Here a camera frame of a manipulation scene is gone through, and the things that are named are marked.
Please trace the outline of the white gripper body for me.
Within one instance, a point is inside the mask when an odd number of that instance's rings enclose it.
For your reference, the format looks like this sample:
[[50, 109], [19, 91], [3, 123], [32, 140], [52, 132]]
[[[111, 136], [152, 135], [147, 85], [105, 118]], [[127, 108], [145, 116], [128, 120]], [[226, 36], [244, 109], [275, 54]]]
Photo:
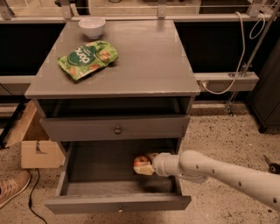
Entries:
[[152, 161], [152, 166], [158, 176], [178, 176], [181, 173], [179, 155], [159, 153]]

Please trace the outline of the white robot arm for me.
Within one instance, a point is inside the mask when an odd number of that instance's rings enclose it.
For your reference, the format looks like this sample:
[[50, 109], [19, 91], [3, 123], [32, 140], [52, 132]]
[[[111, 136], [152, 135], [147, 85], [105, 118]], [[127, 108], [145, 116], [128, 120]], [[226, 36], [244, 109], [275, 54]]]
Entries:
[[161, 177], [174, 176], [194, 183], [207, 178], [217, 179], [237, 191], [280, 211], [280, 177], [263, 171], [214, 160], [195, 150], [185, 150], [179, 155], [148, 153], [133, 161], [135, 173]]

